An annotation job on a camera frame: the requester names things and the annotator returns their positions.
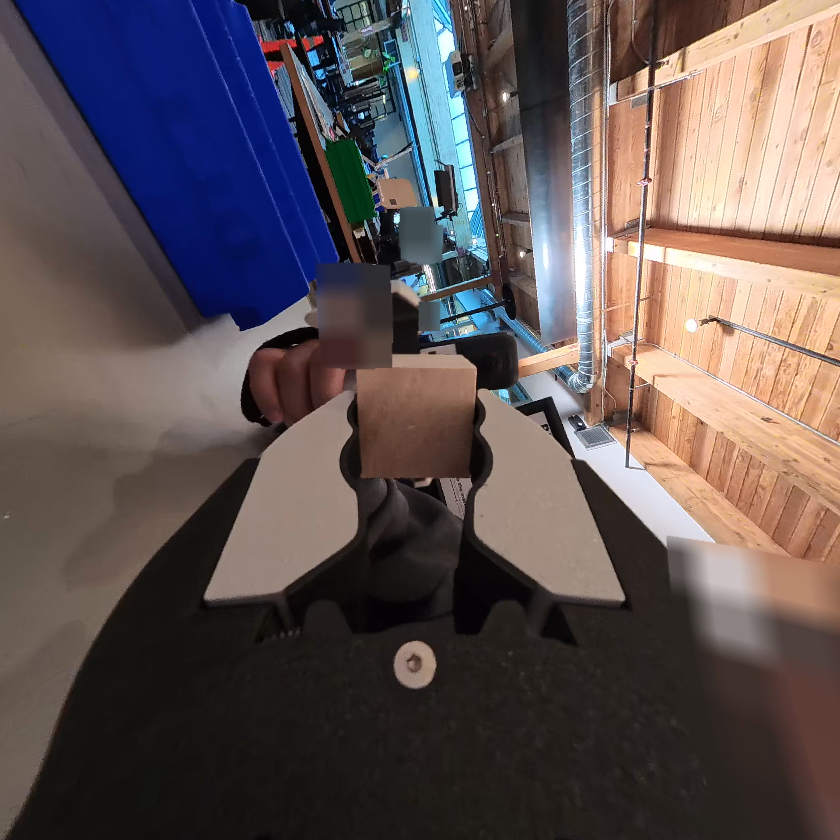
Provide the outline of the wooden work table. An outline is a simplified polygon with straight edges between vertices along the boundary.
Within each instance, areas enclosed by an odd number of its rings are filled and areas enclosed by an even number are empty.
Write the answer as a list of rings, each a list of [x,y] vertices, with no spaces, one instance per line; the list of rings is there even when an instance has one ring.
[[[361,264],[362,255],[329,167],[326,139],[321,131],[318,93],[310,91],[310,85],[306,82],[308,77],[288,44],[280,44],[280,55],[289,76],[293,100],[300,111],[301,119],[298,123],[304,127],[298,131],[301,152],[308,164],[322,210],[332,225],[335,247],[341,259]]]

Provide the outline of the green plastic crate stack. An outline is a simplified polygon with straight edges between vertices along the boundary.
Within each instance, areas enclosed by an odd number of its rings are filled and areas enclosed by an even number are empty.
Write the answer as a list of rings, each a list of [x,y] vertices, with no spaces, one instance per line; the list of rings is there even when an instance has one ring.
[[[361,151],[351,139],[326,140],[325,155],[352,228],[375,216],[375,201]]]

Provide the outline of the blue plastic bin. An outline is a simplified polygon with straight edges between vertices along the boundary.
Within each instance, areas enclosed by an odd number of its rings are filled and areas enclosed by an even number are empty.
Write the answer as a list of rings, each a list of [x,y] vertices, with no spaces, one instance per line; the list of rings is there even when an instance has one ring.
[[[340,261],[246,3],[15,5],[202,317],[258,327]]]

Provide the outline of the person's right forearm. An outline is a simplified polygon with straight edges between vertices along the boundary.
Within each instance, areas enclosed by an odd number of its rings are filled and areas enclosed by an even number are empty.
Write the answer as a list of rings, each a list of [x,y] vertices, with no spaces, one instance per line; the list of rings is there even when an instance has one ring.
[[[462,521],[427,487],[395,479],[361,479],[358,499],[369,514],[363,631],[449,615]]]

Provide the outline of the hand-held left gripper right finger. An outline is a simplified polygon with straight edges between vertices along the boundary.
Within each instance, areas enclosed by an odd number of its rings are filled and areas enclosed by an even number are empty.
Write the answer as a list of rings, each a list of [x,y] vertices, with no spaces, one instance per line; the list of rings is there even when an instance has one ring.
[[[565,604],[627,602],[574,469],[549,433],[479,390],[459,552],[459,631],[477,634],[500,602],[519,604],[527,627],[557,634]]]

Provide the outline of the black floor lamp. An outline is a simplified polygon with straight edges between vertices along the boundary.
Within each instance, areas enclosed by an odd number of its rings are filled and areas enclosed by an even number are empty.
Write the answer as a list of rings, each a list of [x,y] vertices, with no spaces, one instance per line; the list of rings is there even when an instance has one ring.
[[[517,317],[517,303],[515,294],[513,293],[512,286],[509,282],[505,282],[501,285],[501,299],[496,300],[494,299],[492,302],[485,304],[484,306],[474,308],[471,310],[467,310],[464,312],[459,312],[453,314],[451,316],[441,318],[439,320],[439,326],[442,328],[445,325],[449,325],[452,322],[456,322],[462,318],[470,318],[472,319],[475,315],[484,313],[484,312],[493,312],[498,309],[503,309],[507,316],[511,319],[515,319]]]

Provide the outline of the spiral silver duct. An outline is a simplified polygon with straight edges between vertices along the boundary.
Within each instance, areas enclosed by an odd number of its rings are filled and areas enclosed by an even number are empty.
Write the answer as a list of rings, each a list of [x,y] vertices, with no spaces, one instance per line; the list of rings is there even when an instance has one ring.
[[[572,391],[602,378],[606,273],[606,156],[610,88],[607,2],[569,1],[572,238],[577,370]]]

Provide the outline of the smooth dark duct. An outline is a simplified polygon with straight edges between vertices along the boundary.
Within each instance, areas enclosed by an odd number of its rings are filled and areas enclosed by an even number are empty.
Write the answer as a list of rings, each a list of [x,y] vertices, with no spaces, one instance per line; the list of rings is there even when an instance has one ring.
[[[567,8],[511,1],[510,11],[539,329],[549,344],[576,334]]]

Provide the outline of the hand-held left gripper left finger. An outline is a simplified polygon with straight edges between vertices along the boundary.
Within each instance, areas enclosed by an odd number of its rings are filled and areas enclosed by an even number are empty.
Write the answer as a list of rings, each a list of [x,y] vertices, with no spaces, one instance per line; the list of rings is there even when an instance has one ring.
[[[354,394],[342,392],[272,443],[204,593],[208,607],[263,604],[303,625],[318,601],[346,605],[369,568]]]

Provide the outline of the person's right hand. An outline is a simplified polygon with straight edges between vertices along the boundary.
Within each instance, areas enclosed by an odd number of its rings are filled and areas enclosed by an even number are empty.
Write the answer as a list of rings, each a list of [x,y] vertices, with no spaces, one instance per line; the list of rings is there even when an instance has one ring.
[[[291,426],[353,384],[353,371],[326,364],[318,339],[283,347],[274,342],[250,357],[240,408],[253,424]]]

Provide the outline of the wooden cube with blue stripe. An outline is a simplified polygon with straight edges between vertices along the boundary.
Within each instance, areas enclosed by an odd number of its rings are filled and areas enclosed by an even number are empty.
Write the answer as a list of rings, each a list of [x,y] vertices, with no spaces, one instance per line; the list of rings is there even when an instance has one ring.
[[[356,372],[362,478],[466,478],[476,367],[456,354],[395,354]]]

